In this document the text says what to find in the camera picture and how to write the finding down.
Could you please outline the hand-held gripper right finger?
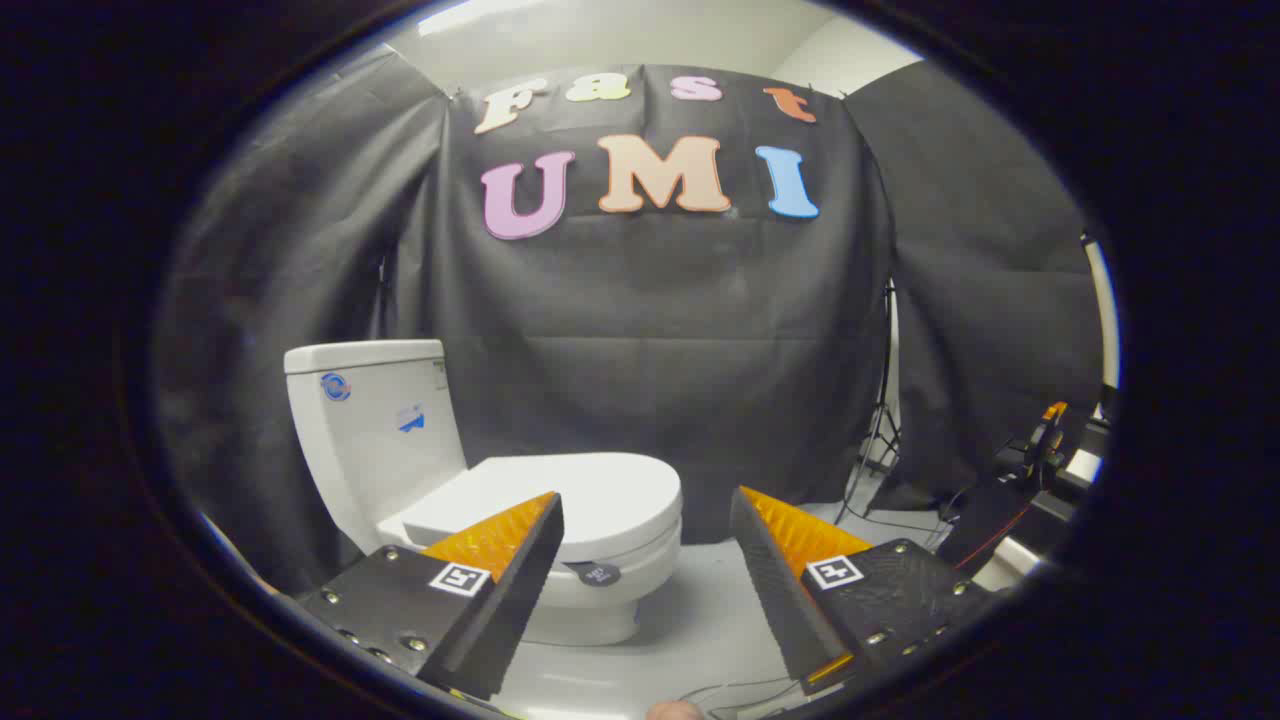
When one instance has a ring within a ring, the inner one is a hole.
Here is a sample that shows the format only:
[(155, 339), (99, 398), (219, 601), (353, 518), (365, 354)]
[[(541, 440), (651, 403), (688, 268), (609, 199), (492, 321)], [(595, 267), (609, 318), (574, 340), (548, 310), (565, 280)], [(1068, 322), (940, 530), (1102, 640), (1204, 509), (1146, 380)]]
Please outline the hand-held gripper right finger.
[(730, 518), (783, 665), (808, 696), (919, 667), (1001, 598), (911, 539), (870, 544), (746, 486)]

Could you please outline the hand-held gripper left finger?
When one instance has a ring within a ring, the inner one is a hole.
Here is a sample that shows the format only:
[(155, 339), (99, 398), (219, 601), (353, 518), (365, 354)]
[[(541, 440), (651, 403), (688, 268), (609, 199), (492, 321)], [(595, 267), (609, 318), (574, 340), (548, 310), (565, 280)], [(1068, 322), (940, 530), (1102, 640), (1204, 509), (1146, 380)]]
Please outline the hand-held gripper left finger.
[(334, 635), (452, 694), (497, 694), (564, 534), (532, 496), (424, 550), (384, 544), (301, 600)]

